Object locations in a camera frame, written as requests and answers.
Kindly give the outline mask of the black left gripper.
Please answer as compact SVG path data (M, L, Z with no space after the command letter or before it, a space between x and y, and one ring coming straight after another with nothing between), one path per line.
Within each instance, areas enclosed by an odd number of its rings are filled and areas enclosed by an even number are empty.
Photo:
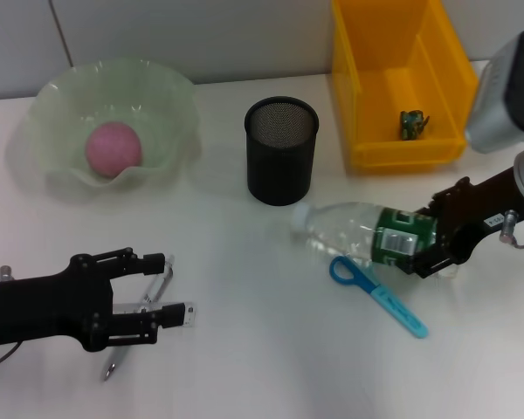
M162 253L130 247L71 258L62 272L0 282L0 345L68 336L87 352L155 344L159 328L184 326L184 303L113 305L111 279L161 274Z

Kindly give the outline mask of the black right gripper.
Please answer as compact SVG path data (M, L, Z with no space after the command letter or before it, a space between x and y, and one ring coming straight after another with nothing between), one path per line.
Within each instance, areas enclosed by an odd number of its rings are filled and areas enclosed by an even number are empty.
M512 168L476 185L468 176L459 179L417 210L420 215L438 220L441 245L402 258L401 270L428 278L456 262L467 261L480 241L501 229L502 223L488 220L509 210L515 211L521 221L524 219L524 197Z

